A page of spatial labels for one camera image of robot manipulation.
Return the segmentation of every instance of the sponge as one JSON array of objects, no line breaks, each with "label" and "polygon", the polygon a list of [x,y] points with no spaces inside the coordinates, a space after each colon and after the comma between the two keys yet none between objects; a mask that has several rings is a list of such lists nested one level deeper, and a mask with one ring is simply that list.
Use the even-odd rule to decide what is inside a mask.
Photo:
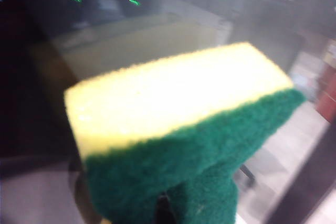
[{"label": "sponge", "polygon": [[[93,204],[116,224],[150,223],[166,190],[179,223],[208,223],[208,215],[233,223],[232,173],[303,100],[248,43],[130,66],[65,92]],[[212,177],[222,178],[220,190]],[[213,190],[200,194],[208,182]],[[202,197],[230,198],[228,214],[198,206]]]}]

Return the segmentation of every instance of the green scouring pad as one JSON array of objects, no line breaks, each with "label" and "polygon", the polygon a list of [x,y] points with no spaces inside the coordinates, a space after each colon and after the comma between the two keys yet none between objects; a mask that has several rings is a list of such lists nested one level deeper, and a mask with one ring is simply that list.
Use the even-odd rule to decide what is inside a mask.
[{"label": "green scouring pad", "polygon": [[178,223],[234,224],[233,172],[302,94],[248,43],[134,65],[65,92],[94,206],[150,224],[167,191]]}]

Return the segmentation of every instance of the yellow foam layer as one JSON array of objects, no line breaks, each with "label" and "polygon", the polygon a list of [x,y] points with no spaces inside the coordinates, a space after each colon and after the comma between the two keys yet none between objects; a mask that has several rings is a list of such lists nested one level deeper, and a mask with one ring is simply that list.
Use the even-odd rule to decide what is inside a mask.
[{"label": "yellow foam layer", "polygon": [[65,92],[82,158],[161,137],[223,110],[292,88],[248,43],[162,58],[82,81]]}]

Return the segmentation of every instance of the glass surface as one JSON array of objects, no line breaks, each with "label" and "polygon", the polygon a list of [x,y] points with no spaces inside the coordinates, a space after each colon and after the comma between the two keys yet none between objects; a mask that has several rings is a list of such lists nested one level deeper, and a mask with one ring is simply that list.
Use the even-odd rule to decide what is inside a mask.
[{"label": "glass surface", "polygon": [[[336,114],[336,0],[0,0],[0,15],[0,158],[67,156],[70,170],[79,171],[64,90],[136,63],[248,41],[307,97],[234,176],[237,224],[259,224]],[[79,208],[90,205],[79,198]],[[84,220],[94,219],[90,211],[81,210]],[[335,215],[328,218],[336,223]]]}]

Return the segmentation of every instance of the red object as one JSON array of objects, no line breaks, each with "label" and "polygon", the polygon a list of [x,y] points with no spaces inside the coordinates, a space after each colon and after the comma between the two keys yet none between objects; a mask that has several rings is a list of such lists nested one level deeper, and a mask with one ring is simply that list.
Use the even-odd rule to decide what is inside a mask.
[{"label": "red object", "polygon": [[328,81],[316,104],[316,110],[328,121],[336,116],[336,73]]}]

